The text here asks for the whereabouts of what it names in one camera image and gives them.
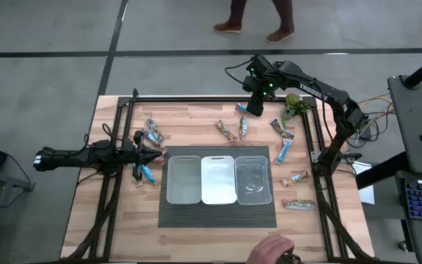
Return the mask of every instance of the black rubber mat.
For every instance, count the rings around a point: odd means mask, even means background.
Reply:
[[[236,147],[166,147],[166,164],[175,155],[197,155],[200,158],[214,155],[238,156],[261,155],[268,159],[268,181],[273,196],[271,160],[267,146]],[[274,199],[267,205],[173,205],[167,202],[167,165],[162,171],[160,187],[159,227],[276,227]]]

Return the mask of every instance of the black floor stripe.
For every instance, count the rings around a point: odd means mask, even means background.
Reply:
[[[120,4],[120,9],[118,11],[118,16],[116,17],[115,30],[114,34],[111,37],[110,48],[108,49],[107,60],[105,61],[105,66],[102,72],[102,78],[100,79],[99,90],[97,91],[97,96],[105,95],[108,85],[108,78],[110,77],[111,67],[114,63],[116,47],[118,46],[118,39],[120,38],[120,32],[123,26],[123,18],[126,12],[126,6],[128,5],[128,0],[122,0]]]
[[[178,51],[117,51],[116,57],[227,56],[227,55],[316,55],[316,54],[422,54],[422,48],[326,48],[326,49],[234,49]]]
[[[103,57],[108,51],[0,52],[0,58]]]

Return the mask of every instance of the clear plastic container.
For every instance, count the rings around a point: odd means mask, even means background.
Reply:
[[[266,205],[273,198],[268,183],[268,160],[264,156],[235,159],[237,201],[241,205]]]
[[[201,200],[207,205],[228,205],[237,200],[234,158],[213,156],[201,160]]]
[[[167,164],[167,202],[189,205],[201,201],[201,158],[174,156]]]

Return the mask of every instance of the green plush toy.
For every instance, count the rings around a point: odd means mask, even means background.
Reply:
[[[286,121],[291,119],[291,117],[304,114],[309,109],[309,104],[302,100],[299,95],[288,94],[284,108],[281,110],[281,124],[283,128],[286,129]]]

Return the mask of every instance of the pants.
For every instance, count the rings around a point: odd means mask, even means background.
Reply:
[[[292,0],[272,0],[273,4],[278,11],[281,25],[279,30],[283,32],[294,31],[294,21],[292,17]],[[231,16],[227,23],[229,26],[242,25],[243,12],[247,0],[232,0],[231,3]]]

